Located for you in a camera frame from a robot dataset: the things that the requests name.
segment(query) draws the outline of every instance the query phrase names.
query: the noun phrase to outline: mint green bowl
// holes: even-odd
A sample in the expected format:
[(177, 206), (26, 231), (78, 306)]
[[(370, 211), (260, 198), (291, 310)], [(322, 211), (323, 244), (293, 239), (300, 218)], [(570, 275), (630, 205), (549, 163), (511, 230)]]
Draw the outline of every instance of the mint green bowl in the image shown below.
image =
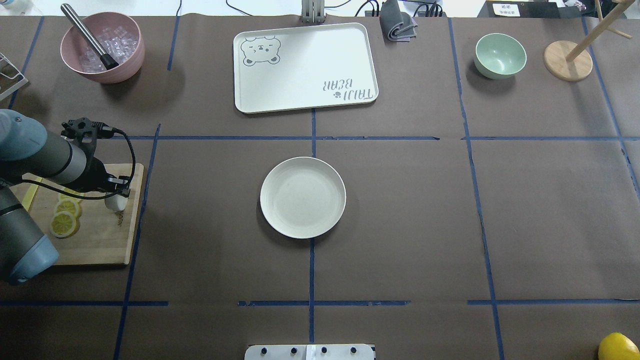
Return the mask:
[(522, 44), (506, 34), (487, 34), (476, 44), (474, 63), (490, 79), (510, 78), (524, 68), (527, 53)]

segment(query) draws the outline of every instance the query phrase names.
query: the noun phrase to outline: pink bowl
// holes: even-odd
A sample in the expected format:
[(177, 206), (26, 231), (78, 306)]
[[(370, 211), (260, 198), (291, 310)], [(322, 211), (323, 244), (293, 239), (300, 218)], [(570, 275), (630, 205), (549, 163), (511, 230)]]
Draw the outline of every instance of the pink bowl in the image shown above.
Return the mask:
[(132, 18), (122, 13), (104, 12), (87, 16), (83, 19), (83, 22), (95, 36), (101, 34), (103, 29), (115, 29), (118, 26), (122, 26), (128, 32), (138, 34), (140, 40), (138, 41), (136, 50), (127, 61), (110, 70), (84, 72), (80, 65), (79, 57), (84, 53), (89, 44), (76, 28), (71, 27), (62, 38), (62, 43), (60, 44), (62, 61), (64, 61), (71, 70), (89, 80), (102, 84), (113, 84), (125, 81), (140, 70), (142, 61), (145, 59), (145, 43), (142, 40), (140, 27)]

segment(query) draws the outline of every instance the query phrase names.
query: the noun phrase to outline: lemon slice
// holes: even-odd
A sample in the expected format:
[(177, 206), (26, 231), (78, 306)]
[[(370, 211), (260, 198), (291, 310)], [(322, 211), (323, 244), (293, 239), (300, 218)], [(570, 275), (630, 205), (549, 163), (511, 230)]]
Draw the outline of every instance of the lemon slice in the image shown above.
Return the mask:
[[(74, 195), (84, 196), (84, 193), (79, 193), (79, 192), (77, 192), (77, 191), (75, 191), (75, 190), (71, 190), (71, 189), (68, 189), (68, 188), (64, 188), (64, 190), (65, 190), (66, 192), (68, 192), (68, 193), (72, 193), (72, 194), (74, 194)], [(78, 198), (71, 197), (71, 196), (66, 196), (66, 195), (65, 195), (65, 194), (63, 194), (63, 193), (59, 193), (59, 194), (58, 194), (58, 200), (62, 200), (62, 199), (74, 199), (76, 202), (81, 202), (81, 201), (82, 201), (82, 199), (78, 199)]]
[(68, 211), (60, 211), (51, 218), (49, 230), (60, 239), (71, 236), (77, 230), (76, 217)]
[(614, 332), (600, 342), (598, 360), (640, 360), (640, 352), (628, 337)]
[(77, 203), (76, 200), (67, 197), (66, 199), (62, 199), (58, 201), (56, 206), (53, 208), (53, 213), (57, 214), (61, 211), (68, 211), (75, 218), (80, 216), (80, 204)]

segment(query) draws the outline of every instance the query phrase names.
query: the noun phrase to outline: silver handle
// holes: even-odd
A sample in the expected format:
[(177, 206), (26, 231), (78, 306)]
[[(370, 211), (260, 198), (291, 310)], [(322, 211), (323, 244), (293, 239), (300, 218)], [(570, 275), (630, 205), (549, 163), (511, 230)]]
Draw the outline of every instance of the silver handle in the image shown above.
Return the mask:
[(78, 17), (78, 14), (74, 11), (74, 9), (69, 4), (62, 4), (60, 6), (60, 10), (67, 16), (67, 19), (80, 31), (82, 37), (89, 43), (89, 46), (95, 51), (98, 56), (102, 56), (107, 52), (104, 50), (100, 42), (95, 38), (93, 33), (89, 31), (89, 29), (84, 25), (82, 20)]

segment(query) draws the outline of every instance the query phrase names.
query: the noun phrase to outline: folded cloth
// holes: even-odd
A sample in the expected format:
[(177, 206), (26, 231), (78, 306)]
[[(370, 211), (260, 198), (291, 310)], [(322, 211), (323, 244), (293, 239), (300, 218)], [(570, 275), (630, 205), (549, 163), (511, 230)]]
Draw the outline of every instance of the folded cloth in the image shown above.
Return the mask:
[(415, 27), (418, 26), (409, 14), (400, 11), (397, 0), (387, 0), (382, 4), (380, 25), (389, 40), (402, 42), (415, 38)]

